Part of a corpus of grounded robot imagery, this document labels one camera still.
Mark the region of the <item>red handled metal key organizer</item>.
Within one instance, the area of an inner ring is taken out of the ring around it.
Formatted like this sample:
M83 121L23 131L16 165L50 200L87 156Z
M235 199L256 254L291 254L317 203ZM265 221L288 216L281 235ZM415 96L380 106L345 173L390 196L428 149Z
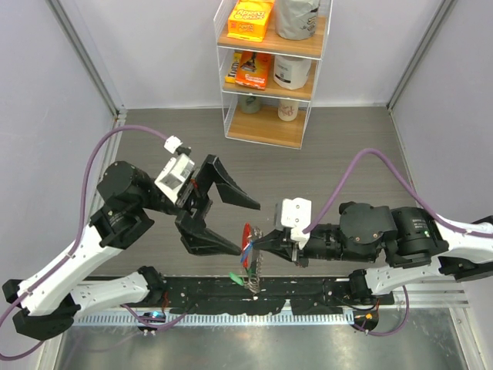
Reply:
M249 242L254 242L256 239L262 236L263 232L260 230L260 228L251 226L249 223L245 223L242 236L242 251ZM248 258L245 261L241 261L243 269L246 272L246 277L244 278L244 287L250 290L253 294L260 293L261 291L260 272L262 262L262 254L260 253L260 251L256 251L253 247Z

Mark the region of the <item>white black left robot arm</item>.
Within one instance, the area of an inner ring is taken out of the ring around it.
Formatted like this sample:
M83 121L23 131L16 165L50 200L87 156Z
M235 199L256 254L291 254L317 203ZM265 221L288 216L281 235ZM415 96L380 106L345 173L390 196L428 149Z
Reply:
M211 186L217 188L225 204L260 209L214 155L197 166L180 154L171 158L156 178L126 161L110 165L97 186L103 205L90 217L81 236L37 274L3 284L6 301L19 309L12 317L15 330L45 341L95 311L127 303L160 304L165 284L153 267L144 266L102 284L81 285L96 268L128 249L151 228L154 221L147 210L175 218L189 254L240 255L239 246L206 226L205 217L213 203L208 195Z

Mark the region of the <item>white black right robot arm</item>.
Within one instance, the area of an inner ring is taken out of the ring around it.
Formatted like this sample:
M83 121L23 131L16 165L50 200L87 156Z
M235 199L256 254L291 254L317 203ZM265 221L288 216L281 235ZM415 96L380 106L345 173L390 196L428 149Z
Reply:
M475 281L492 275L491 217L447 228L417 207L347 202L339 213L339 224L318 224L306 241L295 240L293 228L278 226L255 240L253 249L300 267L311 259L374 263L384 253L386 266L349 274L348 297L358 304L373 305L416 281L442 276Z

